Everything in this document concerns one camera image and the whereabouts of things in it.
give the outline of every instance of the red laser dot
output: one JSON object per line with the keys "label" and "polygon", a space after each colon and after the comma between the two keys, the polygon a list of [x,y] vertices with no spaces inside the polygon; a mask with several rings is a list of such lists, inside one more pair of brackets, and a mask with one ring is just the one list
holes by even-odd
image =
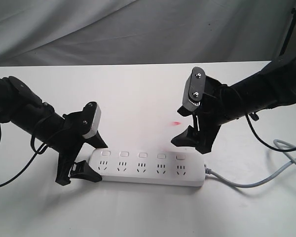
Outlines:
{"label": "red laser dot", "polygon": [[180,125],[180,124],[181,124],[181,122],[176,122],[176,121],[171,123],[172,126],[177,126],[177,125]]}

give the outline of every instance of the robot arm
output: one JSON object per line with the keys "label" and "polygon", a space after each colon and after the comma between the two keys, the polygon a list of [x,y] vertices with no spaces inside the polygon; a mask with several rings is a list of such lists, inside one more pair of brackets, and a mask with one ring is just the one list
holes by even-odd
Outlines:
{"label": "robot arm", "polygon": [[84,143],[94,148],[107,147],[98,132],[100,117],[101,110],[96,102],[89,102],[80,112],[61,117],[19,79],[0,79],[0,123],[11,121],[31,134],[31,145],[35,152],[35,138],[59,152],[58,184],[67,185],[70,178],[92,182],[102,180],[85,160],[75,163]]}
{"label": "robot arm", "polygon": [[281,56],[260,72],[227,86],[193,68],[185,84],[178,113],[193,116],[193,127],[171,140],[177,147],[211,151],[220,126],[247,114],[258,120],[257,112],[296,103],[296,55]]}

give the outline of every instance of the electrical outlet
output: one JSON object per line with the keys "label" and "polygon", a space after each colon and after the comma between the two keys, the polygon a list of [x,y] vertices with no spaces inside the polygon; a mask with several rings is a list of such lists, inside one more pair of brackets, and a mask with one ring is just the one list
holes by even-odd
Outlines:
{"label": "electrical outlet", "polygon": [[96,149],[89,165],[103,181],[199,187],[205,180],[199,153]]}

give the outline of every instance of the white table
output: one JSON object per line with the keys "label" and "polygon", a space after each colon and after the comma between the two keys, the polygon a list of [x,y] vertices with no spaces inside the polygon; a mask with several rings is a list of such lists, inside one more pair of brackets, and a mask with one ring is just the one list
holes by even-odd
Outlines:
{"label": "white table", "polygon": [[[102,109],[99,131],[109,147],[184,151],[170,139],[191,123],[176,113],[191,69],[200,66],[207,75],[232,84],[264,65],[7,67],[0,68],[0,77],[18,77],[60,115],[97,101]],[[268,143],[278,138],[296,144],[296,105],[259,116],[254,126]],[[182,125],[172,127],[171,121]],[[78,159],[88,158],[92,150],[84,146]],[[3,124],[0,183],[32,154],[30,135],[12,123]],[[287,162],[283,154],[261,145],[243,118],[221,127],[213,151],[204,159],[208,167],[239,183],[259,181]],[[293,166],[266,185],[235,191],[213,179],[200,189],[82,180],[62,187],[54,182],[56,165],[57,153],[49,149],[0,189],[0,237],[296,237]]]}

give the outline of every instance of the fabric backdrop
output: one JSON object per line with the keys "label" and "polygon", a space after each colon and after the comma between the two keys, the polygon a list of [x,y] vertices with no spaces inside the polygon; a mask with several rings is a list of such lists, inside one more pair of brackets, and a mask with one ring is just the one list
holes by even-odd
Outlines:
{"label": "fabric backdrop", "polygon": [[0,0],[0,66],[269,60],[296,0]]}

